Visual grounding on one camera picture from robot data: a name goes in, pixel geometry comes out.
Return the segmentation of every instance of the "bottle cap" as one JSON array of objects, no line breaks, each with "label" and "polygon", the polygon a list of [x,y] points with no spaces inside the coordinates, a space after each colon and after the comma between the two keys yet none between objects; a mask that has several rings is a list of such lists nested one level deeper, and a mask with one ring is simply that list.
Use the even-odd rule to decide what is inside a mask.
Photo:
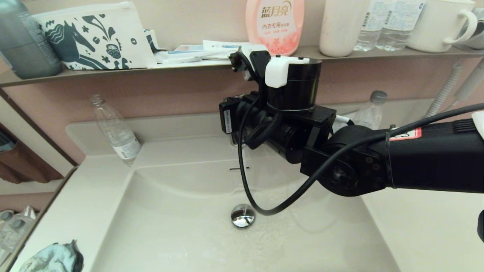
[{"label": "bottle cap", "polygon": [[384,91],[374,91],[371,93],[370,102],[376,105],[382,105],[387,101],[387,97],[388,95]]},{"label": "bottle cap", "polygon": [[91,106],[93,107],[97,107],[97,106],[100,106],[102,104],[104,104],[104,99],[101,98],[101,95],[100,94],[94,94],[91,96],[91,98],[89,99],[89,101],[91,102]]},{"label": "bottle cap", "polygon": [[11,212],[4,212],[4,213],[1,214],[0,219],[3,220],[3,221],[8,221],[8,220],[12,219],[13,216],[14,216],[14,214],[11,213]]},{"label": "bottle cap", "polygon": [[23,221],[22,219],[17,219],[15,220],[13,223],[12,223],[12,228],[14,229],[19,229],[21,227],[23,227],[25,225],[25,221]]}]

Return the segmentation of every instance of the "chrome drain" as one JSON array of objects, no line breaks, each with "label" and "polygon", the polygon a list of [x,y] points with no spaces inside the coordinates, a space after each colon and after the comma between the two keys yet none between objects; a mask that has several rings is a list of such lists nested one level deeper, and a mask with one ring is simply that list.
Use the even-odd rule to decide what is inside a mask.
[{"label": "chrome drain", "polygon": [[256,219],[256,211],[247,204],[237,205],[232,210],[232,223],[237,228],[248,228]]}]

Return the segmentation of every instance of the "pink bottle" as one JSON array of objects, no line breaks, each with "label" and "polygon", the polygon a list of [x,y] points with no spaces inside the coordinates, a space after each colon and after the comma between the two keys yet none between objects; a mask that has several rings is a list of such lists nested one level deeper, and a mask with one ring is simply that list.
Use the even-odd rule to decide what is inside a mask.
[{"label": "pink bottle", "polygon": [[249,41],[264,44],[272,56],[290,56],[296,51],[303,22],[304,0],[247,0]]}]

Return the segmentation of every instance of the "plastic water bottle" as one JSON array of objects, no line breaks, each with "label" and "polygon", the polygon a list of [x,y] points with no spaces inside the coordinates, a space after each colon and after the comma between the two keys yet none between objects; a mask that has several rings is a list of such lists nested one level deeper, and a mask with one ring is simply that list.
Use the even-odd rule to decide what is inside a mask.
[{"label": "plastic water bottle", "polygon": [[425,0],[394,0],[381,30],[377,48],[387,51],[405,48],[424,5]]},{"label": "plastic water bottle", "polygon": [[0,57],[21,79],[54,76],[62,63],[20,0],[0,0]]},{"label": "plastic water bottle", "polygon": [[371,0],[355,51],[369,51],[375,48],[392,0]]},{"label": "plastic water bottle", "polygon": [[106,104],[100,95],[91,96],[97,125],[119,157],[132,165],[141,149],[133,130],[128,126],[119,112]]},{"label": "plastic water bottle", "polygon": [[388,95],[384,91],[374,91],[368,104],[358,110],[352,118],[355,125],[365,126],[373,130],[379,129],[383,118],[382,105],[387,101],[387,97]]}]

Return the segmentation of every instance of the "towel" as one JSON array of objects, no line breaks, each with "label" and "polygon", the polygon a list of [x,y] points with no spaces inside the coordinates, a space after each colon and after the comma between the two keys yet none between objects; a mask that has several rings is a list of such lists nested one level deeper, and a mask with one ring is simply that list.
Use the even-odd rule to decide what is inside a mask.
[{"label": "towel", "polygon": [[76,242],[52,244],[27,260],[20,272],[80,272],[84,257],[76,249]]}]

